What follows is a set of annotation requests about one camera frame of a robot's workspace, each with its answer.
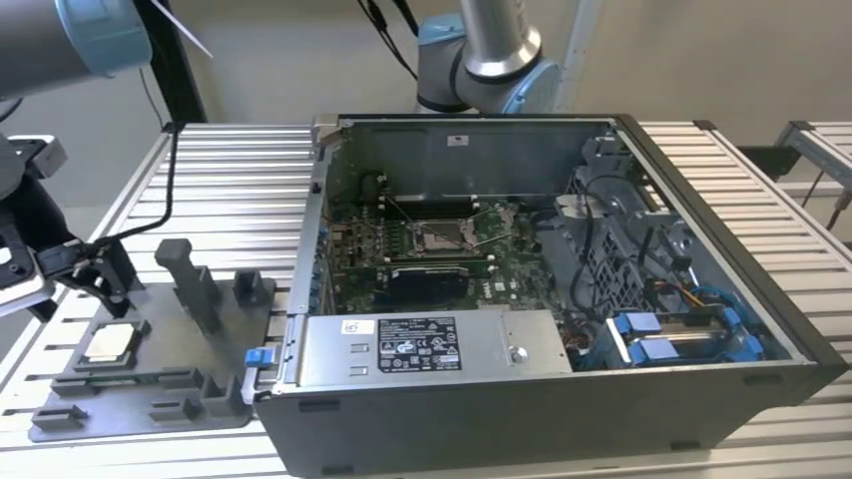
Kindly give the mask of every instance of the black plastic holder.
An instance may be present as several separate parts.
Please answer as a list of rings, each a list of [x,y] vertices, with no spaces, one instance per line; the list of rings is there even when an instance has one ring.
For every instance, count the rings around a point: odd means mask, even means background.
[[[190,250],[186,240],[164,240],[156,259],[174,284],[130,291],[133,308],[121,319],[98,309],[33,413],[33,442],[237,428],[250,421],[245,352],[264,345],[276,283],[254,270],[212,281],[208,269],[192,266]],[[126,350],[90,361],[94,333],[116,324],[133,328]]]

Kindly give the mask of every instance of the green circuit board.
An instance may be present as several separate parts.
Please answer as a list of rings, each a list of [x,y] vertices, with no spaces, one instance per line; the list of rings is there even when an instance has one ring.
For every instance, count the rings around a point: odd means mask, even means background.
[[[385,220],[369,209],[337,211],[333,232],[336,313],[450,309],[560,310],[529,213],[482,203],[465,218]],[[465,271],[465,294],[446,301],[392,301],[389,279],[406,268]]]

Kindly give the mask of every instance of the white label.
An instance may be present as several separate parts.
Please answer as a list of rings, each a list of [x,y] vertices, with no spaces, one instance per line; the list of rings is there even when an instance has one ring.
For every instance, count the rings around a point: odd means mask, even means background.
[[[466,135],[449,135],[446,137],[448,147],[465,147],[469,144],[469,138]]]
[[[341,325],[341,334],[373,334],[376,322],[370,319],[345,319]]]

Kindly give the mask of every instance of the metal rail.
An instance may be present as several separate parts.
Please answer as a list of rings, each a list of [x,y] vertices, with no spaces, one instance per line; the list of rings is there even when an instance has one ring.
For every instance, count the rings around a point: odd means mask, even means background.
[[[852,261],[845,249],[784,196],[714,131],[690,123],[642,124],[728,227],[852,361]],[[168,137],[162,137],[104,220],[113,233],[146,222],[164,206]],[[129,239],[142,281],[165,281],[153,263],[162,238],[189,238],[193,261],[216,277],[258,267],[278,282],[285,304],[310,174],[308,127],[193,125],[181,137],[174,217],[162,230]],[[284,465],[260,421],[242,429],[66,443],[26,439],[52,374],[80,340],[97,302],[76,292],[22,354],[0,392],[0,476],[86,479],[280,477]],[[273,317],[269,336],[281,336]],[[758,414],[710,451],[406,474],[477,477],[732,478],[840,476],[852,470],[852,375],[801,406]]]

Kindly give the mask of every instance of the yellow wire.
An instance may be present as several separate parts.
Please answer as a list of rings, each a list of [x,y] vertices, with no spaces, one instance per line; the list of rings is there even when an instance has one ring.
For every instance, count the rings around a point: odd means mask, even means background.
[[[662,286],[666,285],[666,282],[658,282],[656,285],[657,286]],[[686,299],[689,299],[694,304],[697,304],[698,306],[705,306],[706,304],[704,304],[704,302],[701,302],[701,300],[694,296],[694,294],[692,294],[689,291],[686,291],[686,289],[678,285],[678,284],[673,284],[672,286],[674,286],[677,289],[680,289],[680,292],[682,292],[682,295],[686,297]]]

